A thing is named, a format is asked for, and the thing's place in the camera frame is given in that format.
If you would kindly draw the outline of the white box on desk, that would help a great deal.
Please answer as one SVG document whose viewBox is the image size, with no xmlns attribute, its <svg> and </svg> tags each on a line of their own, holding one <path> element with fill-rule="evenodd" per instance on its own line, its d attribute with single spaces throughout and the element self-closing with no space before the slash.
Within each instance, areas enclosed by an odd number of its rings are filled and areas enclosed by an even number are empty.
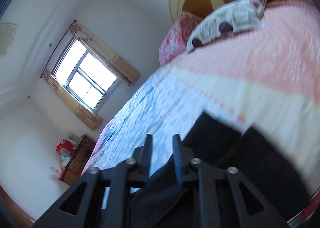
<svg viewBox="0 0 320 228">
<path fill-rule="evenodd" d="M 52 172 L 57 176 L 57 177 L 60 177 L 61 173 L 62 173 L 62 170 L 60 168 L 60 166 L 57 166 L 57 165 L 53 165 L 50 167 L 50 169 L 52 170 Z"/>
</svg>

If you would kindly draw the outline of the red gift bag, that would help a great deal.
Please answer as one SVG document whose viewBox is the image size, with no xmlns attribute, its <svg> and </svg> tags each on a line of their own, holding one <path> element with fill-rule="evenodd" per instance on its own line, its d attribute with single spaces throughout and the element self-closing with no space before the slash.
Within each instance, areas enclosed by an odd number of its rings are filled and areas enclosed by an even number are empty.
<svg viewBox="0 0 320 228">
<path fill-rule="evenodd" d="M 56 152 L 60 155 L 65 153 L 72 155 L 74 153 L 74 145 L 66 139 L 61 139 L 61 142 L 56 147 Z"/>
</svg>

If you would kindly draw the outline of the white dotted pillow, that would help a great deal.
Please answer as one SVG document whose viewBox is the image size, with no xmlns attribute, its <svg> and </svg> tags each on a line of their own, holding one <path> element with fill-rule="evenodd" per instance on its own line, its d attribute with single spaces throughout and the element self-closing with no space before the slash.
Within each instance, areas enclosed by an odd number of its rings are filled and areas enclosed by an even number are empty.
<svg viewBox="0 0 320 228">
<path fill-rule="evenodd" d="M 192 31 L 186 51 L 190 53 L 223 36 L 262 28 L 266 3 L 267 0 L 235 0 L 214 10 Z"/>
</svg>

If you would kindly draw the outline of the pink floral folded blanket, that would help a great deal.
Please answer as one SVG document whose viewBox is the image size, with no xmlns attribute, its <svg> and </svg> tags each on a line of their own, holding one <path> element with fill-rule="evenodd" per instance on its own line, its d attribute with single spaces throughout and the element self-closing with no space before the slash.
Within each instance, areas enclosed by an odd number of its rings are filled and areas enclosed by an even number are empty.
<svg viewBox="0 0 320 228">
<path fill-rule="evenodd" d="M 161 66 L 186 51 L 187 41 L 201 21 L 202 18 L 186 13 L 174 22 L 159 47 L 159 63 Z"/>
</svg>

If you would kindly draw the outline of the black pants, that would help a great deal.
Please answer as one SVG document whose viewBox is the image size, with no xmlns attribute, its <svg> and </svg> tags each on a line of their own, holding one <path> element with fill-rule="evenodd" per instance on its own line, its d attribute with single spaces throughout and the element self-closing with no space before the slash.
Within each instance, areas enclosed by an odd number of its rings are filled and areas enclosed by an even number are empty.
<svg viewBox="0 0 320 228">
<path fill-rule="evenodd" d="M 300 175 L 254 127 L 241 134 L 202 113 L 182 143 L 212 167 L 238 168 L 285 220 L 310 204 Z M 169 158 L 146 188 L 133 194 L 131 227 L 195 227 L 194 196 L 192 188 L 178 185 L 174 160 Z"/>
</svg>

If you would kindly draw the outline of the left beige curtain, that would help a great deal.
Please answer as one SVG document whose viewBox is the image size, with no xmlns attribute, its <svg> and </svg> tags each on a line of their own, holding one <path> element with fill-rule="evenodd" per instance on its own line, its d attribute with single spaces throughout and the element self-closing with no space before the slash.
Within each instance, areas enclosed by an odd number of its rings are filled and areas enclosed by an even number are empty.
<svg viewBox="0 0 320 228">
<path fill-rule="evenodd" d="M 100 126 L 103 120 L 71 95 L 50 72 L 44 71 L 42 78 L 47 82 L 53 92 L 90 130 L 95 131 Z"/>
</svg>

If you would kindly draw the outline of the window with metal frame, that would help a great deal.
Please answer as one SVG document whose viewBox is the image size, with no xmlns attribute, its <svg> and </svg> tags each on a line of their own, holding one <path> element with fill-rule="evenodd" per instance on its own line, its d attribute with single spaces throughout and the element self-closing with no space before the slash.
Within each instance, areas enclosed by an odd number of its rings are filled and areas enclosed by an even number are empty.
<svg viewBox="0 0 320 228">
<path fill-rule="evenodd" d="M 120 80 L 75 37 L 62 40 L 66 47 L 52 75 L 73 98 L 96 113 Z"/>
</svg>

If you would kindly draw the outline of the beige curtain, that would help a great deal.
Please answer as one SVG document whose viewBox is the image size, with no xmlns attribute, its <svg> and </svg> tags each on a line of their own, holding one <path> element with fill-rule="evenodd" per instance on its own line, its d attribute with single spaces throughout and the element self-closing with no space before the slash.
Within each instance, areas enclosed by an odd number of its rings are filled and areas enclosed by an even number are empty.
<svg viewBox="0 0 320 228">
<path fill-rule="evenodd" d="M 134 67 L 83 26 L 72 23 L 69 32 L 125 84 L 131 85 L 139 78 L 140 73 Z"/>
<path fill-rule="evenodd" d="M 44 71 L 42 78 L 47 82 L 53 92 L 90 130 L 95 131 L 100 126 L 103 120 L 71 95 L 50 72 Z"/>
</svg>

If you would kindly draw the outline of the light blue tissue box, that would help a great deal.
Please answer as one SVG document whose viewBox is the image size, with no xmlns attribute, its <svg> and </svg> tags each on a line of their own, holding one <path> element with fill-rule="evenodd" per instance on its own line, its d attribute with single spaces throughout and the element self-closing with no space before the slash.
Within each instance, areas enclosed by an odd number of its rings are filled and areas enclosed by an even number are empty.
<svg viewBox="0 0 320 228">
<path fill-rule="evenodd" d="M 72 156 L 67 153 L 61 153 L 61 168 L 64 169 L 72 160 Z"/>
</svg>

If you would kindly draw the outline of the right beige curtain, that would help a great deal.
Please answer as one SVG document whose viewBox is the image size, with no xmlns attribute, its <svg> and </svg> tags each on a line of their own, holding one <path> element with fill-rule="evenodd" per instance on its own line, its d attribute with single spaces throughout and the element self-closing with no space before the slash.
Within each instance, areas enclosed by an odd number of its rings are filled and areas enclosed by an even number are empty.
<svg viewBox="0 0 320 228">
<path fill-rule="evenodd" d="M 125 84 L 131 85 L 139 78 L 140 73 L 134 67 L 83 26 L 72 23 L 69 32 Z"/>
</svg>

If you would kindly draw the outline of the pink blue patchwork bedspread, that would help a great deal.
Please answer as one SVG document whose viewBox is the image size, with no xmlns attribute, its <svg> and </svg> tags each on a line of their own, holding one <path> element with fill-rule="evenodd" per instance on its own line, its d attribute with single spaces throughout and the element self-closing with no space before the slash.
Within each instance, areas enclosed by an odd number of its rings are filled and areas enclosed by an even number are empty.
<svg viewBox="0 0 320 228">
<path fill-rule="evenodd" d="M 268 4 L 261 30 L 214 41 L 159 68 L 105 126 L 87 167 L 109 169 L 153 136 L 151 176 L 202 113 L 244 134 L 257 129 L 300 175 L 310 204 L 286 220 L 319 227 L 319 11 Z"/>
</svg>

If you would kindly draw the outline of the brown wooden desk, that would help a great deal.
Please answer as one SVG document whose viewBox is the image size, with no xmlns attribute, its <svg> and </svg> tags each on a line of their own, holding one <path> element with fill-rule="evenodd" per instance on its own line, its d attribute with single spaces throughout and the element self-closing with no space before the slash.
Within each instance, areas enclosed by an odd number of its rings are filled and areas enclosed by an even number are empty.
<svg viewBox="0 0 320 228">
<path fill-rule="evenodd" d="M 95 142 L 86 134 L 80 138 L 80 144 L 72 154 L 71 160 L 61 171 L 58 180 L 73 185 L 81 176 L 89 158 L 93 153 Z"/>
</svg>

